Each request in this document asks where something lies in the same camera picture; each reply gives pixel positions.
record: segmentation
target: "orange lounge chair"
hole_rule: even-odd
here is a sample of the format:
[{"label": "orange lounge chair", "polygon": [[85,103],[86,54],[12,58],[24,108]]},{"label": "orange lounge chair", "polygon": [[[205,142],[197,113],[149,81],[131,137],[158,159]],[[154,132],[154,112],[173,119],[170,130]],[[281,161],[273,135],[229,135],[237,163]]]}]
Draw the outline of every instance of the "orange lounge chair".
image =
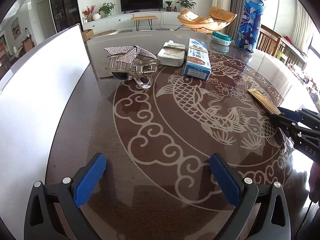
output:
[{"label": "orange lounge chair", "polygon": [[214,31],[222,30],[236,17],[236,14],[219,9],[215,6],[211,7],[210,15],[207,17],[199,17],[193,12],[185,9],[178,15],[178,20],[182,23],[178,29],[188,27],[198,33],[212,33]]}]

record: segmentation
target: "red flower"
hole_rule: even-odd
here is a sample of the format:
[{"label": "red flower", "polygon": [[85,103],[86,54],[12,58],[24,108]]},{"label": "red flower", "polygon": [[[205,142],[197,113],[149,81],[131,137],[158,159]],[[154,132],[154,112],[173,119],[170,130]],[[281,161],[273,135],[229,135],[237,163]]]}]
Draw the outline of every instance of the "red flower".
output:
[{"label": "red flower", "polygon": [[83,13],[84,15],[92,16],[95,7],[96,7],[95,5],[92,5],[91,8],[89,8],[89,7],[87,6],[87,9],[86,9],[86,10],[82,10],[82,13]]}]

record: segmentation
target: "wooden bench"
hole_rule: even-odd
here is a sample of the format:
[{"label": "wooden bench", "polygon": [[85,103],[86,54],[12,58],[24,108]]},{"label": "wooden bench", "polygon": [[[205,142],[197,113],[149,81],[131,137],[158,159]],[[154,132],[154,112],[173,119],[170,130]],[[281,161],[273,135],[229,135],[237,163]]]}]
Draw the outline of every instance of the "wooden bench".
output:
[{"label": "wooden bench", "polygon": [[150,30],[152,30],[152,20],[157,20],[158,17],[154,16],[154,15],[150,15],[150,16],[141,16],[141,17],[132,17],[131,20],[132,21],[136,21],[136,29],[137,31],[139,30],[139,26],[140,26],[140,21],[141,20],[148,20],[149,26],[150,26]]}]

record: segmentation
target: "cable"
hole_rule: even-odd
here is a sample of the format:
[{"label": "cable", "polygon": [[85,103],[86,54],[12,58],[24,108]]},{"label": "cable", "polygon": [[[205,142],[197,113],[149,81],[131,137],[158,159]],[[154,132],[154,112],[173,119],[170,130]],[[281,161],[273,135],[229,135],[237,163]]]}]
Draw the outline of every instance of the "cable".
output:
[{"label": "cable", "polygon": [[160,26],[161,29],[164,29],[164,28],[161,27],[161,20],[162,20],[162,12],[161,12],[161,18],[160,18],[159,26]]},{"label": "cable", "polygon": [[301,229],[301,227],[302,227],[302,225],[303,225],[304,221],[305,221],[305,220],[306,220],[306,218],[307,218],[307,215],[308,215],[308,213],[309,213],[309,210],[310,210],[311,204],[312,204],[312,201],[310,201],[310,204],[309,204],[308,210],[307,210],[307,212],[306,212],[306,214],[305,214],[305,216],[304,216],[304,218],[303,218],[303,220],[302,220],[302,222],[301,222],[301,224],[300,224],[300,226],[299,226],[299,228],[298,228],[298,230],[297,230],[297,233],[296,233],[295,239],[297,239],[297,235],[298,235],[298,233],[299,233],[299,231],[300,231],[300,229]]}]

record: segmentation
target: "cardboard box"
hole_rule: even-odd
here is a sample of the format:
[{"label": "cardboard box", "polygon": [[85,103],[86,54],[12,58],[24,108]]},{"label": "cardboard box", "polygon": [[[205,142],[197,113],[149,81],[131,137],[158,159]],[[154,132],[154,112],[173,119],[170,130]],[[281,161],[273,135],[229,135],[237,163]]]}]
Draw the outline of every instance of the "cardboard box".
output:
[{"label": "cardboard box", "polygon": [[92,29],[85,30],[85,31],[82,32],[83,41],[88,41],[91,36],[93,36],[93,30]]},{"label": "cardboard box", "polygon": [[210,73],[211,66],[206,44],[202,41],[189,39],[184,74],[202,80],[208,80]]}]

